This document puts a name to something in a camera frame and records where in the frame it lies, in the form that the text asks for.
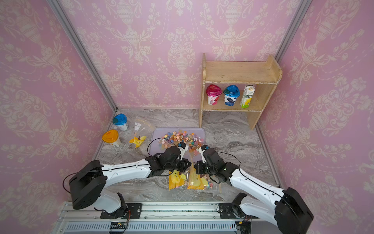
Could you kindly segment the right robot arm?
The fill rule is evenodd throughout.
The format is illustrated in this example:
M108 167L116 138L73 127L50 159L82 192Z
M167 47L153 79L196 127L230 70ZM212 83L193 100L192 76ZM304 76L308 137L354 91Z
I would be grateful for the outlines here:
M242 190L233 200L237 216L250 215L278 227L283 234L307 233L314 215L295 189L271 186L246 173L238 165L225 162L207 145L199 148L201 161L195 164L197 174L215 176L221 183Z

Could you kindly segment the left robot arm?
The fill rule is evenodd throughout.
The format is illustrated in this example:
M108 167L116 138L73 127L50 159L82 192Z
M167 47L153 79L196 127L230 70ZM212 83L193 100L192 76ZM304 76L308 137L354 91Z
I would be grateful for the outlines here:
M99 160L90 162L69 180L73 209L94 206L109 218L130 219L131 212L122 194L107 188L128 180L163 176L166 171L184 173L191 166L184 158L188 148L185 143L179 143L163 153L118 165L101 164Z

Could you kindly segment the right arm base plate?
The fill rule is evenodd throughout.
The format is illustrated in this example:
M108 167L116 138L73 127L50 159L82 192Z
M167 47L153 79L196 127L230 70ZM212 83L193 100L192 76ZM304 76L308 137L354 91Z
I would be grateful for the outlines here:
M256 216L240 213L231 203L219 203L216 207L216 212L219 214L220 219L238 219L243 221L259 219Z

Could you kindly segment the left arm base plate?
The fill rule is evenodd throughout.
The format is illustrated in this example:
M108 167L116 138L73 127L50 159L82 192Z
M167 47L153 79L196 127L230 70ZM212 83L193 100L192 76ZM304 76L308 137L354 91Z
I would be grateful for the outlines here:
M101 219L140 219L142 213L142 203L127 203L127 208L119 212L109 214L105 211L101 212Z

